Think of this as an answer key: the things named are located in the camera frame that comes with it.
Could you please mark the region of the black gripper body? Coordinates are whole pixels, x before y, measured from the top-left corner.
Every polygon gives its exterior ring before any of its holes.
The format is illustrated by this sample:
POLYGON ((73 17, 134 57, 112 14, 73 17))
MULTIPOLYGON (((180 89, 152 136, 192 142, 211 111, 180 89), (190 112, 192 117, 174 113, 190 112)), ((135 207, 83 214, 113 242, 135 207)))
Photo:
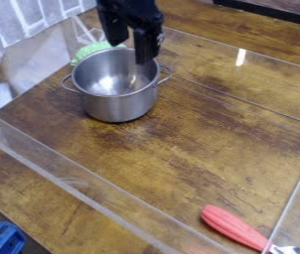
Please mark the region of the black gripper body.
POLYGON ((96 0, 96 11, 104 30, 116 25, 143 30, 162 29, 163 14, 155 0, 96 0))

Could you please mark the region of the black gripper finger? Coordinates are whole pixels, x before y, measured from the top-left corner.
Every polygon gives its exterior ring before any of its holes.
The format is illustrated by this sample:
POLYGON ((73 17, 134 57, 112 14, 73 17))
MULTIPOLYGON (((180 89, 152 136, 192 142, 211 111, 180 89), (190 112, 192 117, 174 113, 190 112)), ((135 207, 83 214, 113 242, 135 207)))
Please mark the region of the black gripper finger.
POLYGON ((108 43, 116 47, 128 39, 127 25, 115 15, 101 14, 99 21, 108 43))
POLYGON ((164 39, 162 27, 155 27, 148 30, 138 28, 134 30, 132 35, 135 61, 138 64, 146 64, 159 54, 160 44, 164 39))

